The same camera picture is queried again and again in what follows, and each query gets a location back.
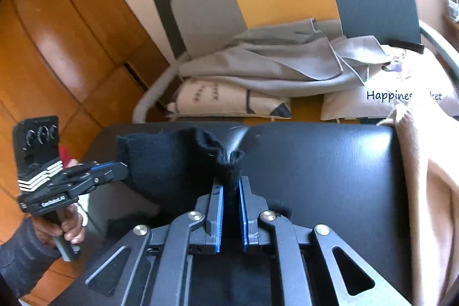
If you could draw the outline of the person's left forearm dark sleeve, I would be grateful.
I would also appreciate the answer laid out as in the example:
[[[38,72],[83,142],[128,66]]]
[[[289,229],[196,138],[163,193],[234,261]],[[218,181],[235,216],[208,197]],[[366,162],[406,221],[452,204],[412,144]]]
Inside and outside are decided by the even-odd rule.
[[[1,304],[19,305],[21,297],[29,294],[60,258],[60,251],[39,240],[32,220],[25,219],[1,245]]]

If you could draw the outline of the person's left hand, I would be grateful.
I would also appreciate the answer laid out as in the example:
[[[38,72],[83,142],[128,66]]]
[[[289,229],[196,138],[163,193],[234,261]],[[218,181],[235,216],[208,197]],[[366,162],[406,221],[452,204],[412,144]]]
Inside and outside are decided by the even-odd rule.
[[[73,245],[80,244],[85,238],[85,227],[83,226],[83,217],[78,212],[77,206],[72,204],[64,210],[61,224],[56,225],[46,220],[42,216],[32,217],[32,225],[36,237],[46,246],[52,248],[55,246],[54,238],[64,236],[64,239]]]

